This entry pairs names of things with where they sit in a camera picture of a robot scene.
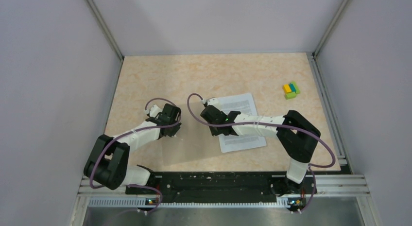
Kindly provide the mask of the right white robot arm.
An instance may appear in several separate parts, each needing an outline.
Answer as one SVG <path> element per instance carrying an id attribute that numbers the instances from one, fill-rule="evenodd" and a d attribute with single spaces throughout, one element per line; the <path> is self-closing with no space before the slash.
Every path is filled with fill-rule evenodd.
<path id="1" fill-rule="evenodd" d="M 321 132 L 296 110 L 284 116 L 252 116 L 239 111 L 225 114 L 208 105 L 201 112 L 213 136 L 277 137 L 290 157 L 285 187 L 291 193 L 304 188 L 307 167 L 318 144 Z"/>

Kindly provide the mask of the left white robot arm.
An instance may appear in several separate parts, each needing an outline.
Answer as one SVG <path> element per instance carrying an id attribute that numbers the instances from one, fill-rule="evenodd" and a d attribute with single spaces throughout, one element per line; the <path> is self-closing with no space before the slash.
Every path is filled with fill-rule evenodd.
<path id="1" fill-rule="evenodd" d="M 154 191 L 153 172 L 143 166 L 130 166 L 130 155 L 150 142 L 173 137 L 180 129 L 181 109 L 173 104 L 153 105 L 147 119 L 137 127 L 116 136 L 98 136 L 84 166 L 92 189 L 137 185 L 143 193 Z"/>

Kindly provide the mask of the brown paper folder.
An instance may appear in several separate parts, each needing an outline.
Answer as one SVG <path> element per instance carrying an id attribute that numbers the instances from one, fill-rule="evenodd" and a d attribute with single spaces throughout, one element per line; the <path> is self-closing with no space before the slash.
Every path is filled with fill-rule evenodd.
<path id="1" fill-rule="evenodd" d="M 173 137 L 160 139 L 164 165 L 198 161 L 222 156 L 219 138 L 212 136 L 208 126 L 201 124 L 189 113 L 186 104 L 179 104 L 181 126 Z"/>

